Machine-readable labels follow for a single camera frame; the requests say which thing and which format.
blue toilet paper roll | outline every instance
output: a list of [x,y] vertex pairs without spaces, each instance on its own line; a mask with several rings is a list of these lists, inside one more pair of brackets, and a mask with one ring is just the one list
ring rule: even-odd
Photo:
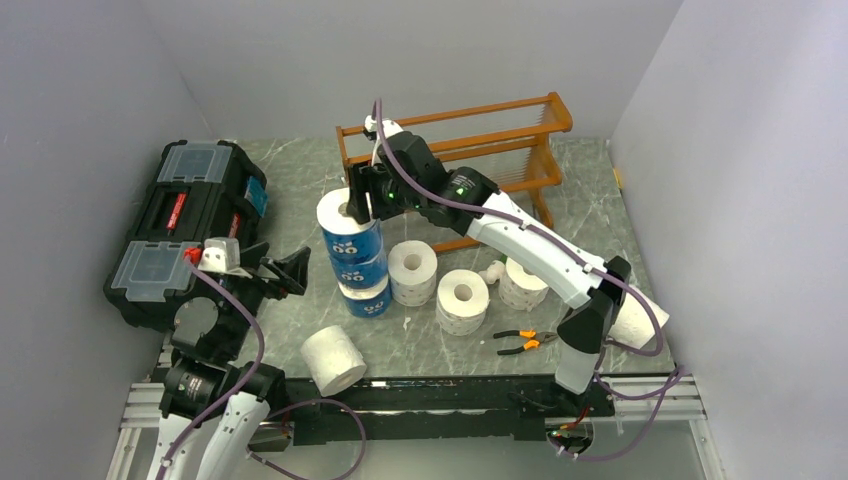
[[356,317],[376,317],[389,308],[392,303],[392,290],[389,287],[389,276],[383,277],[377,285],[363,290],[354,290],[339,283],[339,290],[350,310]]
[[365,289],[380,283],[380,280],[389,273],[386,252],[380,251],[376,257],[367,262],[348,264],[336,261],[330,257],[336,279],[343,285],[353,289]]
[[374,222],[368,230],[355,235],[339,235],[324,230],[324,242],[332,260],[354,265],[373,259],[380,253],[383,233],[380,222]]
[[378,220],[360,225],[347,215],[348,194],[347,188],[329,192],[318,202],[316,213],[330,258],[338,263],[354,265],[371,260],[380,253],[383,232]]

toilet paper roll on its side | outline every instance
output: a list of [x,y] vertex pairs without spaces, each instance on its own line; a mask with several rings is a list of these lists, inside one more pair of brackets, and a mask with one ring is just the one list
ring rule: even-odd
[[335,395],[358,382],[367,368],[356,345],[338,325],[307,338],[300,354],[322,397]]
[[489,306],[486,282],[471,270],[448,272],[436,291],[436,321],[451,335],[468,335],[480,327]]
[[510,307],[528,312],[542,303],[548,293],[548,285],[539,277],[528,272],[515,260],[508,258],[504,275],[498,285],[498,295]]
[[389,277],[392,297],[401,305],[418,307],[427,302],[436,289],[436,252],[424,242],[409,240],[389,252]]
[[[660,327],[665,325],[668,322],[668,313],[642,293],[641,290],[636,287],[633,287],[633,289],[648,301],[648,305],[651,306],[651,310],[657,316]],[[610,328],[609,335],[615,340],[633,348],[644,347],[654,337],[654,326],[651,325],[648,313],[645,312],[642,305],[629,293],[624,297],[624,304],[618,312],[618,318],[615,324]]]
[[333,260],[348,264],[367,262],[383,249],[383,233],[379,221],[371,220],[360,225],[347,215],[345,208],[349,195],[347,188],[324,195],[315,209],[318,224]]

red clip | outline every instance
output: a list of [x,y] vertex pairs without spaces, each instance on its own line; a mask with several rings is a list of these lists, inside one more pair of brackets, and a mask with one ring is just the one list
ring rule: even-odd
[[186,252],[183,254],[184,257],[188,257],[193,265],[200,263],[201,255],[203,255],[203,250],[197,247],[186,248]]

blue label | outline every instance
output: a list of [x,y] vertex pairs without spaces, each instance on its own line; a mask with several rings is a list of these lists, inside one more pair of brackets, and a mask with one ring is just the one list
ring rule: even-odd
[[322,231],[330,258],[338,263],[355,265],[367,262],[383,250],[380,222],[374,222],[368,230],[355,235],[337,235],[324,229]]
[[260,217],[265,216],[265,208],[268,206],[268,194],[262,188],[262,184],[259,183],[258,178],[250,177],[247,181],[247,191],[244,194],[244,198],[259,212]]
[[389,273],[389,265],[386,252],[380,251],[377,256],[364,263],[341,263],[330,257],[336,279],[343,285],[355,289],[366,289],[380,283]]
[[342,295],[342,297],[345,299],[347,309],[350,310],[350,313],[354,316],[361,318],[373,318],[381,315],[387,308],[389,308],[389,304],[392,303],[392,288],[386,284],[385,290],[378,293],[376,297],[369,298],[368,300],[354,300],[347,298],[344,295]]

clear toolbox lid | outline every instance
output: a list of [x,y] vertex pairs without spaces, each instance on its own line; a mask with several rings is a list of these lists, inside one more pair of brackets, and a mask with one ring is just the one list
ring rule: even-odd
[[232,147],[214,143],[174,145],[156,181],[221,183],[232,153]]
[[188,288],[191,272],[183,263],[183,253],[190,247],[200,243],[130,242],[112,288],[125,288],[131,302],[164,302],[165,290]]

